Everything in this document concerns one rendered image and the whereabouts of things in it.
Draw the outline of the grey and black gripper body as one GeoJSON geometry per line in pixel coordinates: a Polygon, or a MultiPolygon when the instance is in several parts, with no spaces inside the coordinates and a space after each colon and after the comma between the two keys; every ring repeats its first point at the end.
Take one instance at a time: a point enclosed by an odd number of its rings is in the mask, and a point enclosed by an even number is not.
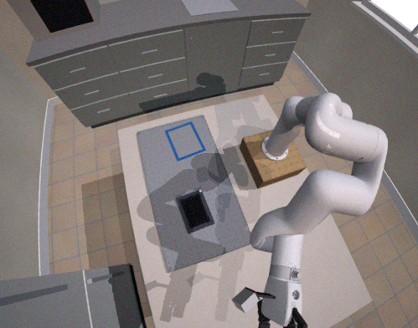
{"type": "Polygon", "coordinates": [[[299,281],[296,280],[269,275],[264,293],[274,295],[276,298],[263,298],[261,313],[284,327],[290,324],[294,307],[302,315],[302,285],[298,283],[299,281]]]}

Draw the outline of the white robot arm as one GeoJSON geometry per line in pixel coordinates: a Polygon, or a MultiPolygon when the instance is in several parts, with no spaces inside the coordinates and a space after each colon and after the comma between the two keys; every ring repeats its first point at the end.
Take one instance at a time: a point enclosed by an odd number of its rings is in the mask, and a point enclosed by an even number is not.
{"type": "Polygon", "coordinates": [[[310,173],[287,206],[258,219],[250,244],[272,253],[269,275],[299,281],[303,234],[310,233],[330,213],[357,217],[374,202],[388,139],[377,126],[352,118],[350,106],[333,93],[292,96],[286,100],[270,137],[262,142],[264,155],[280,161],[304,126],[307,143],[313,149],[353,161],[351,175],[323,169],[310,173]]]}

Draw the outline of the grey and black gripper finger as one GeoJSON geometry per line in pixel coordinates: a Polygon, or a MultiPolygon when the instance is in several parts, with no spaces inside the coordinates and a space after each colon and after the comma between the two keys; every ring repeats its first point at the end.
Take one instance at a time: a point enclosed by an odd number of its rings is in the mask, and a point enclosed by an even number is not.
{"type": "Polygon", "coordinates": [[[292,320],[290,321],[290,324],[288,324],[286,327],[283,326],[283,328],[296,328],[293,318],[297,323],[297,328],[307,328],[306,321],[302,318],[295,307],[292,309],[292,320]]]}
{"type": "Polygon", "coordinates": [[[259,321],[259,327],[258,328],[270,328],[270,323],[268,323],[270,321],[270,319],[268,319],[267,317],[265,317],[262,313],[261,313],[261,303],[262,300],[257,302],[257,306],[258,306],[258,321],[259,321]]]}

